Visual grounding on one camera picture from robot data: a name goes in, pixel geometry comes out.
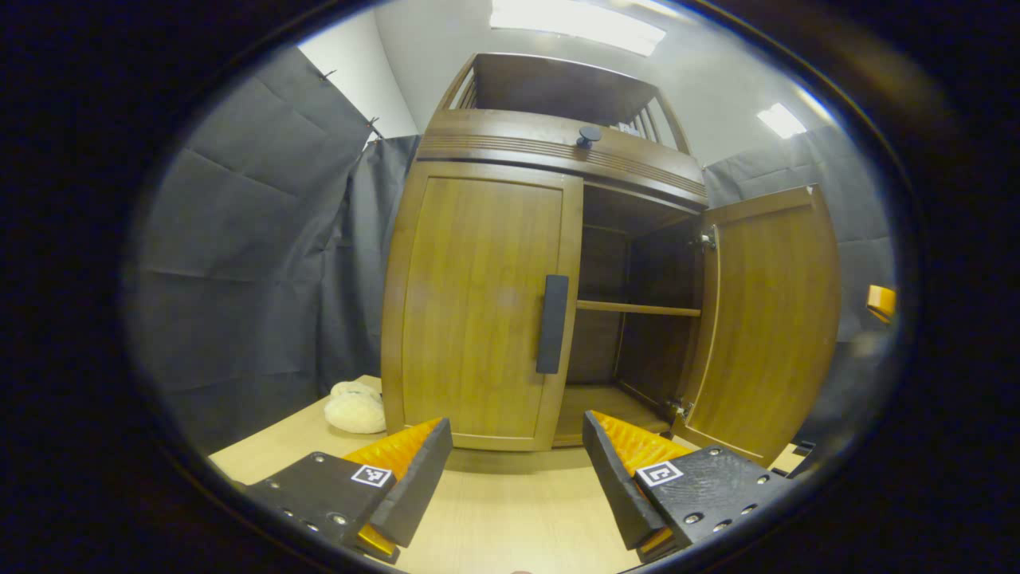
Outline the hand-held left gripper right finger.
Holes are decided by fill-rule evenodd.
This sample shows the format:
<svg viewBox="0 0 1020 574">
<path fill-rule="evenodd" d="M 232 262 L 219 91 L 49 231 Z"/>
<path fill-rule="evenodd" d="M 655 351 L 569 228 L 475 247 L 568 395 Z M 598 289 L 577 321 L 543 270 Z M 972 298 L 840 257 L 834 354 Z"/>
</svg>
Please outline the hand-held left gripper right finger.
<svg viewBox="0 0 1020 574">
<path fill-rule="evenodd" d="M 625 547 L 642 563 L 685 551 L 787 493 L 787 474 L 724 446 L 685 448 L 589 410 L 582 441 Z"/>
</svg>

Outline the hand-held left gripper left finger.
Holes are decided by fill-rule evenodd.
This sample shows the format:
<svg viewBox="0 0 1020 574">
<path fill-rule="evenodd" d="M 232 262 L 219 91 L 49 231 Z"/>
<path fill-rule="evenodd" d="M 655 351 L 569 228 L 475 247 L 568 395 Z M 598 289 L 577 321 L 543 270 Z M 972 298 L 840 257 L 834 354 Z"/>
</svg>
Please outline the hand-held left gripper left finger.
<svg viewBox="0 0 1020 574">
<path fill-rule="evenodd" d="M 415 537 L 453 446 L 451 422 L 435 418 L 343 457 L 313 451 L 239 490 L 296 531 L 394 564 Z"/>
</svg>

